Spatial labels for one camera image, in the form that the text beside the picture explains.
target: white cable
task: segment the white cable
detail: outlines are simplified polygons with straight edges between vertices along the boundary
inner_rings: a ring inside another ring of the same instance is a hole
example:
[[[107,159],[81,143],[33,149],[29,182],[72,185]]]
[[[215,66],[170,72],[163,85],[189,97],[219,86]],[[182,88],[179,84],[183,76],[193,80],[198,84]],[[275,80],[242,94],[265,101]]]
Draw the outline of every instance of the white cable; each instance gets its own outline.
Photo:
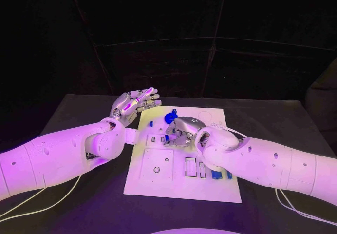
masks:
[[[25,204],[33,197],[36,197],[41,193],[42,193],[42,191],[45,190],[45,189],[42,189],[26,201],[23,201],[15,208],[12,208],[7,212],[5,212],[2,215],[0,215],[0,217],[3,217],[6,214],[9,214],[22,204]]]
[[[66,196],[71,194],[72,190],[74,190],[75,187],[77,187],[77,184],[78,184],[78,182],[79,182],[79,179],[81,179],[81,176],[79,176],[79,178],[78,178],[78,180],[77,180],[77,183],[74,184],[72,189],[69,190],[68,194],[64,196],[64,198],[62,198],[51,207],[48,207],[48,208],[45,208],[45,209],[42,209],[42,210],[39,210],[39,211],[33,211],[33,212],[29,212],[29,213],[25,213],[25,214],[15,215],[15,216],[12,216],[12,217],[9,217],[9,218],[5,218],[5,219],[0,220],[0,223],[5,222],[6,220],[12,219],[12,218],[18,218],[18,217],[22,217],[22,216],[26,216],[26,215],[32,215],[32,214],[35,214],[35,213],[43,212],[43,211],[46,211],[48,209],[51,209],[58,203],[61,203],[61,202],[64,201],[64,199],[66,198]]]
[[[329,223],[329,224],[333,224],[334,226],[337,226],[337,223],[334,223],[334,222],[331,222],[331,221],[327,221],[327,220],[324,220],[324,219],[321,219],[321,218],[319,218],[319,217],[316,217],[316,216],[313,216],[313,215],[310,215],[310,214],[307,214],[307,213],[298,211],[298,210],[295,209],[295,207],[293,206],[293,204],[291,204],[291,202],[290,202],[290,200],[288,200],[288,197],[285,196],[285,194],[284,194],[284,192],[283,192],[281,189],[280,189],[280,191],[281,191],[281,193],[283,193],[283,196],[284,196],[284,198],[285,198],[285,200],[287,200],[290,206],[293,207],[293,208],[290,208],[288,206],[285,206],[285,205],[283,204],[283,202],[281,202],[281,200],[280,200],[278,189],[275,189],[275,194],[277,194],[278,201],[280,201],[281,205],[283,205],[285,208],[288,208],[290,210],[295,211],[303,217],[310,218],[310,219],[314,219],[314,220],[317,220],[317,221],[321,221],[321,222],[324,222],[324,223]]]
[[[245,134],[242,134],[241,132],[238,132],[236,130],[234,130],[234,129],[228,128],[228,127],[225,127],[225,129],[228,129],[231,132],[238,133],[244,138],[248,138],[248,136]]]

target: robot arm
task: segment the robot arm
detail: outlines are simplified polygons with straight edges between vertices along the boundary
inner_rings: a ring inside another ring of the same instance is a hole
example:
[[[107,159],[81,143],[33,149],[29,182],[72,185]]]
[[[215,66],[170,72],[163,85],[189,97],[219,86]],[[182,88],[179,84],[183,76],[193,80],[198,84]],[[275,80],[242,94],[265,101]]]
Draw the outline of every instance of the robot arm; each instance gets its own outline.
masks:
[[[182,125],[180,121],[175,120],[170,128],[176,127],[175,131],[179,133],[189,132],[185,125],[195,125],[195,122],[185,119]],[[337,206],[337,159],[257,138],[239,140],[216,124],[200,127],[190,140],[199,158],[212,170],[221,171],[225,168],[252,183],[301,192]]]
[[[69,181],[115,159],[134,143],[136,130],[126,127],[137,113],[162,105],[156,93],[154,88],[124,93],[101,122],[46,134],[0,154],[0,200]]]

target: blue object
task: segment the blue object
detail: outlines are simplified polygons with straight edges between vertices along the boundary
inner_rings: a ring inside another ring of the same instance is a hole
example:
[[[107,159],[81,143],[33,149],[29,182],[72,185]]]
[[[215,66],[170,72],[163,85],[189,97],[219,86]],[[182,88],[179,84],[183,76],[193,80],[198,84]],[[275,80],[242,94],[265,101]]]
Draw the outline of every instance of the blue object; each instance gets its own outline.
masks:
[[[166,115],[166,123],[170,124],[177,118],[177,110],[173,109],[172,112]]]
[[[226,172],[226,177],[228,177],[228,179],[234,179],[234,175],[229,171]]]
[[[212,179],[222,179],[222,178],[223,178],[222,172],[216,172],[212,170]]]

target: dark tabletop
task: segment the dark tabletop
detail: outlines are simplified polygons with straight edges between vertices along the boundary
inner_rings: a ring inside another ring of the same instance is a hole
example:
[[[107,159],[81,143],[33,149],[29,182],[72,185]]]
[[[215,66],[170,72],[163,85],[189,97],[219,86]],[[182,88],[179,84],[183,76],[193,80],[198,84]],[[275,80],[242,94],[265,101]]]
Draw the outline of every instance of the dark tabletop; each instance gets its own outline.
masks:
[[[98,122],[110,115],[117,96],[66,95],[42,135]],[[223,108],[228,127],[251,137],[334,157],[330,146],[298,101],[162,98],[163,105]],[[128,126],[139,127],[140,117]],[[242,204],[124,195],[133,153],[82,175],[68,198],[48,211],[0,223],[0,233],[149,234],[175,228],[213,228],[239,233],[337,233],[337,227],[301,217],[281,206],[271,188],[238,179]],[[12,215],[51,206],[77,179],[48,188]],[[0,214],[36,191],[0,202]],[[295,208],[337,222],[337,208],[297,192],[285,191]]]

